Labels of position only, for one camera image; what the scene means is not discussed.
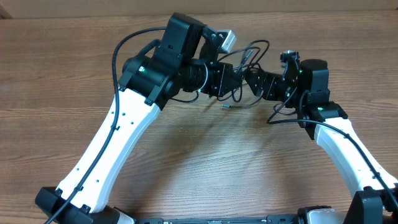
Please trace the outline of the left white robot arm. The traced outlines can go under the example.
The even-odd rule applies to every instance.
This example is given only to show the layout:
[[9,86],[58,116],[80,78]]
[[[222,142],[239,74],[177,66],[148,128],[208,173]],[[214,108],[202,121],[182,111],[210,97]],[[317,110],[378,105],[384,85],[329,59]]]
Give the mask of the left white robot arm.
[[36,205],[49,223],[134,223],[108,205],[113,185],[134,146],[179,91],[223,96],[240,86],[233,66],[219,61],[236,35],[214,30],[185,14],[173,14],[163,37],[126,60],[113,77],[114,100],[86,151],[56,186],[43,187]]

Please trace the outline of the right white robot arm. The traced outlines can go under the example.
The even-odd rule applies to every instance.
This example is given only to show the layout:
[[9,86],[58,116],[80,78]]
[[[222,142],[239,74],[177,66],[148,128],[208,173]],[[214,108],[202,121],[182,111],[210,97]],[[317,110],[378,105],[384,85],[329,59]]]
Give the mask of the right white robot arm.
[[294,122],[328,154],[352,198],[346,213],[324,205],[303,207],[294,223],[397,223],[397,178],[367,150],[343,108],[330,101],[327,62],[282,62],[281,75],[254,65],[245,69],[243,77],[265,100],[295,110]]

